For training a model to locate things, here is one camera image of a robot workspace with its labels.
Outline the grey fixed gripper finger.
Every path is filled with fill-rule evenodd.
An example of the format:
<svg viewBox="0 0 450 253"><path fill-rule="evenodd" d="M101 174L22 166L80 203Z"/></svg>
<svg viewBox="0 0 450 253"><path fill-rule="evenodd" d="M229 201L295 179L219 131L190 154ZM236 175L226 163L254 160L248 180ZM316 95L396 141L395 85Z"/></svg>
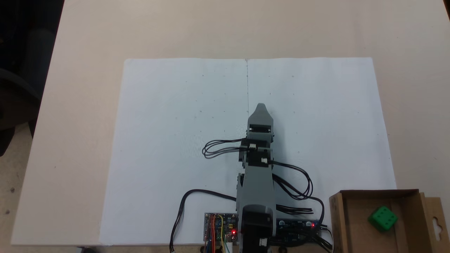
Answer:
<svg viewBox="0 0 450 253"><path fill-rule="evenodd" d="M264 103L258 103L254 112L249 116L248 124L273 124L274 120Z"/></svg>

